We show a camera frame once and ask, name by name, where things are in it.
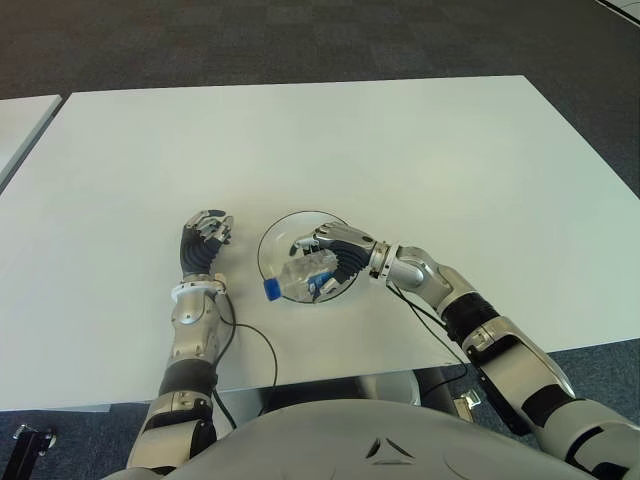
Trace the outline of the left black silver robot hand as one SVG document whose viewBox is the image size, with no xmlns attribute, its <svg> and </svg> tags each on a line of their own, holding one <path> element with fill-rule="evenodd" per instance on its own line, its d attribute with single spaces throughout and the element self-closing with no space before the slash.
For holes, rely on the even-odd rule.
<svg viewBox="0 0 640 480">
<path fill-rule="evenodd" d="M 202 210 L 183 226 L 179 259 L 184 277 L 208 275 L 223 245 L 228 245 L 234 218 L 221 210 Z"/>
</svg>

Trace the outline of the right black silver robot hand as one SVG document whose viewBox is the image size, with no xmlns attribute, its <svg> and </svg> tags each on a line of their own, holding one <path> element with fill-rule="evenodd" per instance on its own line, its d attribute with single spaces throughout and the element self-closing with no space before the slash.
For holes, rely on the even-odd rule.
<svg viewBox="0 0 640 480">
<path fill-rule="evenodd" d="M 327 222 L 297 238 L 289 255 L 294 256 L 299 250 L 304 255 L 320 250 L 329 250 L 335 255 L 337 268 L 315 296 L 315 299 L 324 299 L 369 265 L 375 246 L 376 241 L 368 233 L 348 224 Z"/>
</svg>

